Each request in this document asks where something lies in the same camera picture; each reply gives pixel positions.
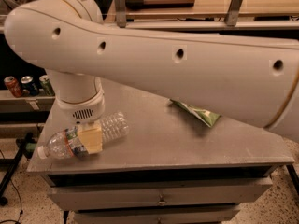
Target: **soda can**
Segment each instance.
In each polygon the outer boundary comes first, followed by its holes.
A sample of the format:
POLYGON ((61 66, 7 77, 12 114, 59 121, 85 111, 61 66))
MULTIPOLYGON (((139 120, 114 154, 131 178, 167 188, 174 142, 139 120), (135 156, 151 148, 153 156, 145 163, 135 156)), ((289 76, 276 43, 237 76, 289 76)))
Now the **soda can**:
POLYGON ((22 87, 18 79, 16 79, 15 77, 6 77, 4 79, 4 83, 14 97, 18 98, 22 96, 22 87))
POLYGON ((39 83, 44 89, 44 92, 49 96, 54 96, 55 92, 53 90, 53 87, 50 85, 50 80, 47 75, 41 76, 39 78, 39 83))
POLYGON ((26 76, 21 79, 22 86, 29 91, 29 94, 36 96, 39 94, 39 89, 34 82, 34 78, 31 76, 26 76))

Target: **black cable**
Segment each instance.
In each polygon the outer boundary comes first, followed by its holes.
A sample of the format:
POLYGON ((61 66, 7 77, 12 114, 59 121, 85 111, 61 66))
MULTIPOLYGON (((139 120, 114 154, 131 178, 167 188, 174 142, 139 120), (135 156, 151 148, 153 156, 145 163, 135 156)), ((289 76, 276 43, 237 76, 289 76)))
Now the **black cable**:
MULTIPOLYGON (((2 157, 3 157, 3 159, 5 159, 6 157, 4 156, 4 154, 3 154, 3 152, 2 152, 1 150, 0 150, 0 153, 1 153, 2 157)), ((18 218, 18 220, 2 220, 2 221, 0 221, 0 224, 1 224, 1 223, 6 223, 6 222, 14 222, 14 223, 16 223, 16 224, 21 224, 21 223, 19 222, 19 221, 20 221, 20 218, 21 218, 21 215, 23 214, 23 210, 22 210, 22 202, 21 202, 21 195, 20 195, 18 189, 16 188, 16 186, 13 184, 13 182, 12 182, 11 179, 10 179, 10 183, 11 183, 12 187, 16 190, 16 192, 17 192, 17 194, 18 194, 18 197, 19 197, 19 201, 20 201, 20 213, 19 213, 19 218, 18 218)))

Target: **drawer knob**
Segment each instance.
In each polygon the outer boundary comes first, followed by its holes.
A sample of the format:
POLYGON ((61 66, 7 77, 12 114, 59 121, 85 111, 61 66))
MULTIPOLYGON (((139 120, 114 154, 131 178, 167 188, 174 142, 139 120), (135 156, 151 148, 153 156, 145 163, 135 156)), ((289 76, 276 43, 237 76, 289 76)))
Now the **drawer knob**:
POLYGON ((164 200, 163 196, 160 195, 160 200, 157 202, 158 206, 165 206, 167 204, 167 201, 164 200))

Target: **black can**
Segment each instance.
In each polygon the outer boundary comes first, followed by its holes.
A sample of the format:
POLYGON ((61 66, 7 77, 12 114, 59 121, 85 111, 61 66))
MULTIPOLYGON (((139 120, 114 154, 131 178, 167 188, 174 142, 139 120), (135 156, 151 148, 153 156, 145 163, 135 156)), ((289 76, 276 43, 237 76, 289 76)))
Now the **black can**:
POLYGON ((34 82, 34 78, 31 76, 26 76, 21 79, 21 84, 25 90, 28 90, 30 95, 36 96, 39 94, 39 89, 34 82))

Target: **speckled floor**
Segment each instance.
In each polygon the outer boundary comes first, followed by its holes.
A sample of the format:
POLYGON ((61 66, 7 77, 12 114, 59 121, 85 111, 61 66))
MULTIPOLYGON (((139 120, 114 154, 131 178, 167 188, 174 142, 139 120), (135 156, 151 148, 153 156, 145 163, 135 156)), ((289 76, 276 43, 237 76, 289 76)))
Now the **speckled floor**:
MULTIPOLYGON (((0 139, 0 150, 6 158, 13 158, 17 148, 14 139, 0 139)), ((292 155, 299 163, 299 145, 286 140, 292 155)), ((26 173, 29 161, 24 157, 12 177, 21 195, 21 204, 16 190, 8 185, 5 197, 6 206, 0 206, 0 223, 4 220, 18 220, 20 210, 23 214, 21 224, 53 224, 63 223, 63 212, 47 197, 48 186, 40 176, 26 173)), ((286 167, 279 167, 272 174, 273 187, 269 189, 255 203, 242 203, 241 211, 231 220, 223 224, 259 224, 259 223, 286 223, 299 224, 299 196, 296 193, 286 167)), ((75 223, 71 212, 67 223, 75 223)))

